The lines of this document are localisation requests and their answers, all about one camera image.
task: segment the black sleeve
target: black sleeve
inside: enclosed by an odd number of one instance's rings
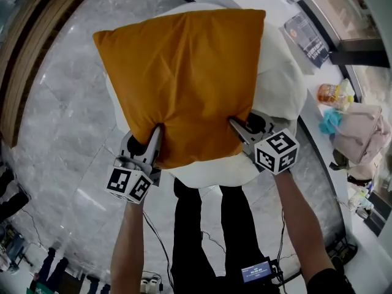
[[[31,281],[31,284],[30,284],[30,290],[32,290],[33,292],[35,292],[36,291],[36,287],[37,287],[37,281]]]
[[[317,273],[307,284],[308,294],[355,294],[345,275],[335,269],[326,269]]]

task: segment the blue screen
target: blue screen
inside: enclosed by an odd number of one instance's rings
[[[241,271],[243,273],[244,282],[250,282],[269,276],[271,274],[271,267],[269,262],[262,262],[258,265],[241,269]]]

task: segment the white cube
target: white cube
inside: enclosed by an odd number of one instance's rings
[[[105,190],[117,198],[131,203],[140,203],[152,183],[142,171],[110,166]]]
[[[284,129],[255,144],[255,160],[276,175],[295,164],[299,148],[293,134]]]

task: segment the mustard throw pillow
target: mustard throw pillow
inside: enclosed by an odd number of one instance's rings
[[[265,11],[207,10],[153,18],[93,35],[135,138],[163,124],[161,168],[233,156],[228,123],[246,120]]]

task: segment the blue tissue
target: blue tissue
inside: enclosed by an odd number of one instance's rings
[[[333,125],[339,127],[341,121],[342,121],[342,115],[339,112],[336,112],[336,109],[329,109],[324,112],[324,119],[318,125],[318,128],[324,134],[328,134],[328,135],[335,134],[336,129],[333,127]]]

